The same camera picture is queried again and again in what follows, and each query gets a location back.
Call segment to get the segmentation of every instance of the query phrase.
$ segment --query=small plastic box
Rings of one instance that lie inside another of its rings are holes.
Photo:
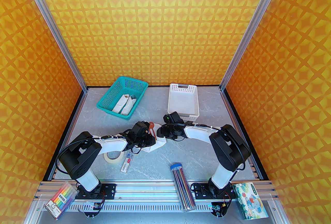
[[[198,88],[195,85],[170,84],[168,114],[175,111],[186,121],[195,121],[199,117]]]
[[[100,101],[97,103],[97,107],[105,111],[106,113],[116,115],[125,120],[129,120],[138,103],[142,99],[147,87],[147,82],[121,76],[113,83],[113,85],[109,88],[105,95],[100,99]],[[137,98],[137,101],[133,105],[128,115],[122,115],[112,112],[112,109],[123,94],[135,95]]]

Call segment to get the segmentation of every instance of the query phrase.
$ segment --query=tissue box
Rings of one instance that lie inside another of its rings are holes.
[[[245,220],[269,217],[253,182],[235,184],[234,191]]]

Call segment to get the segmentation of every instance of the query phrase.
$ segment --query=yellow patterned backdrop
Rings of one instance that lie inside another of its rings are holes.
[[[227,90],[293,223],[331,223],[331,0],[272,0]]]
[[[219,84],[259,0],[46,0],[88,86]]]
[[[33,0],[0,0],[0,222],[22,223],[81,91]]]

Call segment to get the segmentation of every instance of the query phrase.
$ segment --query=masking tape roll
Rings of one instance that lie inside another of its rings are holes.
[[[106,160],[106,162],[108,163],[118,163],[124,156],[124,152],[120,152],[119,156],[115,159],[110,159],[107,155],[107,152],[104,153],[104,159]]]

